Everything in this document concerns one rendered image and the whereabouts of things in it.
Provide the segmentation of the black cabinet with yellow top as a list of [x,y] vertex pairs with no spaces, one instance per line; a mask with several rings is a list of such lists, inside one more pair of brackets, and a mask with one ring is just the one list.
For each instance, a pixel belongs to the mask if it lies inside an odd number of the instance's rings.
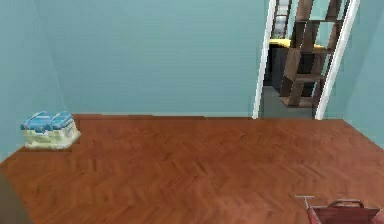
[[[264,85],[273,87],[278,93],[281,93],[289,46],[289,39],[272,39],[269,44]],[[298,73],[309,75],[314,59],[314,54],[304,54],[300,59]]]

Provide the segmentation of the brown wooden shelf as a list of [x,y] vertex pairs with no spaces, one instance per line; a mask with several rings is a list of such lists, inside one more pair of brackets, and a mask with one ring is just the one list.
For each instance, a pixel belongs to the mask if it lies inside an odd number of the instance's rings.
[[[311,19],[314,0],[299,0],[282,76],[279,98],[290,108],[315,108],[320,100],[327,75],[323,75],[333,60],[343,27],[349,1],[340,13],[343,0],[330,0],[324,19]],[[332,30],[325,47],[315,42],[322,23],[331,23]]]

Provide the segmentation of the grey slatted window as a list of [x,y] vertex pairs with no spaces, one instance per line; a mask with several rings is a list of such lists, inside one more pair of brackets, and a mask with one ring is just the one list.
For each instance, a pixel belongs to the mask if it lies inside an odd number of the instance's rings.
[[272,37],[274,39],[286,37],[291,4],[292,0],[276,0],[272,26]]

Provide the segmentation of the blue and cream box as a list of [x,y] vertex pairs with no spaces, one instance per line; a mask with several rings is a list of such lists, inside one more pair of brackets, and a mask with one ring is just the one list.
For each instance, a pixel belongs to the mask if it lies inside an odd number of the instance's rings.
[[81,136],[71,113],[66,111],[35,113],[20,124],[29,149],[69,148]]

